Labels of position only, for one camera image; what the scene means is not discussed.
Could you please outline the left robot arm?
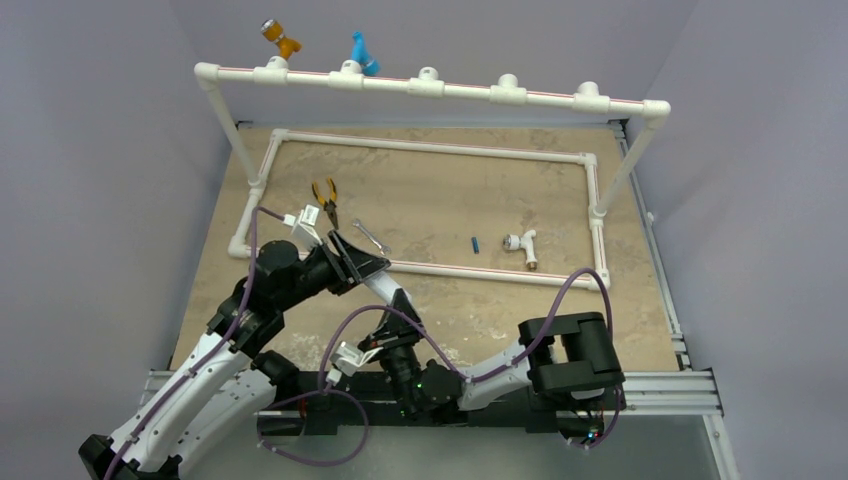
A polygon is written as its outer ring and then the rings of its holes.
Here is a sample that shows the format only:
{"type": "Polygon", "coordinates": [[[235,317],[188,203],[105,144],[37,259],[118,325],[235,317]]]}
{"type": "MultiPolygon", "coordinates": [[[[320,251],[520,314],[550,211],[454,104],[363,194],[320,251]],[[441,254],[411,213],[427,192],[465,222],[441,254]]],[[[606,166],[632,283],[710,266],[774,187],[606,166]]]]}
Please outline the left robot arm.
{"type": "Polygon", "coordinates": [[[265,348],[284,328],[285,312],[323,291],[343,295],[389,265],[336,232],[316,240],[306,257],[286,240],[257,248],[247,277],[165,385],[111,434],[80,446],[89,476],[178,479],[252,413],[292,405],[301,372],[265,348]]]}

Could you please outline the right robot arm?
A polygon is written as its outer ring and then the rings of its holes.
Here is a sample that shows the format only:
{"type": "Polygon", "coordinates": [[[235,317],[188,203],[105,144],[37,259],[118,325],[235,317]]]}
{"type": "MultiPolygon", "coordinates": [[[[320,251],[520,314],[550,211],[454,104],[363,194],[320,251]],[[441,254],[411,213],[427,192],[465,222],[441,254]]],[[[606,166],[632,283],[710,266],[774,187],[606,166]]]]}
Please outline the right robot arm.
{"type": "Polygon", "coordinates": [[[561,410],[591,413],[625,381],[611,328],[601,312],[526,320],[518,338],[499,354],[468,368],[431,359],[415,345],[425,330],[409,298],[394,295],[377,327],[357,348],[386,374],[401,418],[430,425],[560,426],[561,410]]]}

